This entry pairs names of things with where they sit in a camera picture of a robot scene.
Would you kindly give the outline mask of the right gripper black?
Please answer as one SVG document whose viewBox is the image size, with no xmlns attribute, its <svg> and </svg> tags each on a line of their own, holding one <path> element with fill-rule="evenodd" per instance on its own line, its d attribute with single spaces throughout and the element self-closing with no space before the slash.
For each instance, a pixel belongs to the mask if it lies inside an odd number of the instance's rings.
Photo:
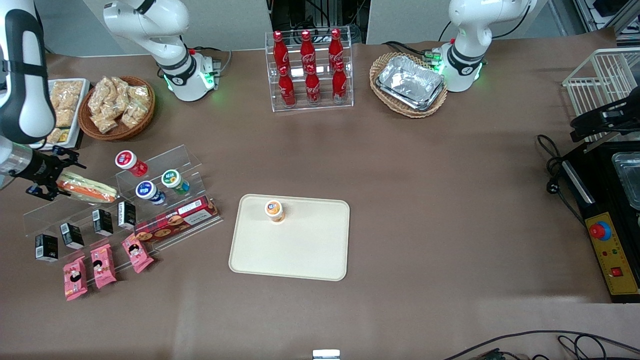
<svg viewBox="0 0 640 360">
<path fill-rule="evenodd" d="M 48 202 L 54 201 L 58 196 L 57 178 L 60 175 L 58 173 L 53 179 L 50 179 L 56 173 L 55 167 L 61 164 L 62 168 L 70 166 L 87 168 L 80 164 L 79 157 L 79 153 L 63 146 L 53 146 L 51 153 L 31 150 L 30 161 L 20 172 L 20 178 L 37 184 L 28 187 L 27 193 Z"/>
</svg>

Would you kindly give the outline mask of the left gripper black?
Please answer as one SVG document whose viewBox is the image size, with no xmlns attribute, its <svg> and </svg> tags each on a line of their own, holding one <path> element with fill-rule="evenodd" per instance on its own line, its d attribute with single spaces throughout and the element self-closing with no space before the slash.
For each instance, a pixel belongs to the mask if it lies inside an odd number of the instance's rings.
<svg viewBox="0 0 640 360">
<path fill-rule="evenodd" d="M 601 133 L 602 130 L 637 130 L 639 128 L 638 96 L 627 96 L 595 110 L 595 116 L 578 116 L 571 121 L 576 133 Z"/>
</svg>

